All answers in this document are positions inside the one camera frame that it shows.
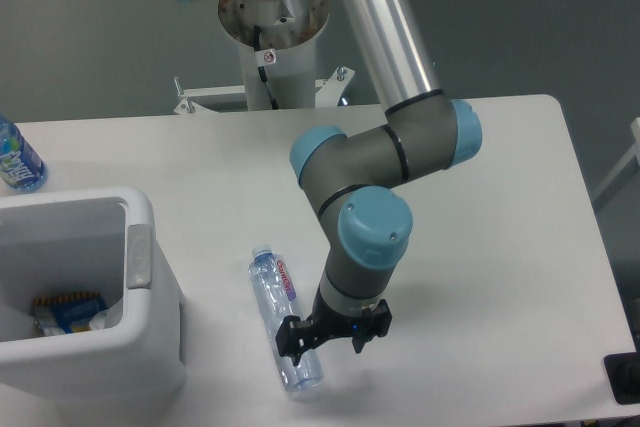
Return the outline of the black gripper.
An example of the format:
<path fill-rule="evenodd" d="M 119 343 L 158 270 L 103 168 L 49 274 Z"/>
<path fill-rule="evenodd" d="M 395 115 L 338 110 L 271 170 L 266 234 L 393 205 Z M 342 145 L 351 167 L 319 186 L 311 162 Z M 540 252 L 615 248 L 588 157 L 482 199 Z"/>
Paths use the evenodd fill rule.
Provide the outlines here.
<path fill-rule="evenodd" d="M 360 354 L 368 342 L 388 334 L 392 319 L 385 299 L 373 305 L 336 309 L 318 289 L 307 319 L 290 315 L 282 320 L 275 336 L 277 352 L 297 367 L 309 350 L 330 340 L 349 338 L 355 353 Z"/>

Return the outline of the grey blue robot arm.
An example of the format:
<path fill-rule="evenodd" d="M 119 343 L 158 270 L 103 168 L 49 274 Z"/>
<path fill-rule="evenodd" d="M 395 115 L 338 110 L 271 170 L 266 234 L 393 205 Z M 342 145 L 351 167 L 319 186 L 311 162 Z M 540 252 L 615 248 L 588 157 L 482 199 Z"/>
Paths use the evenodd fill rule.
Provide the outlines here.
<path fill-rule="evenodd" d="M 357 135 L 315 127 L 290 151 L 297 183 L 330 245 L 306 319 L 286 317 L 276 345 L 298 362 L 327 341 L 356 351 L 386 335 L 392 314 L 383 294 L 412 229 L 396 186 L 474 157 L 480 121 L 442 92 L 405 0 L 344 0 L 385 122 Z M 219 0 L 218 16 L 238 48 L 251 110 L 310 107 L 315 43 L 326 0 Z"/>

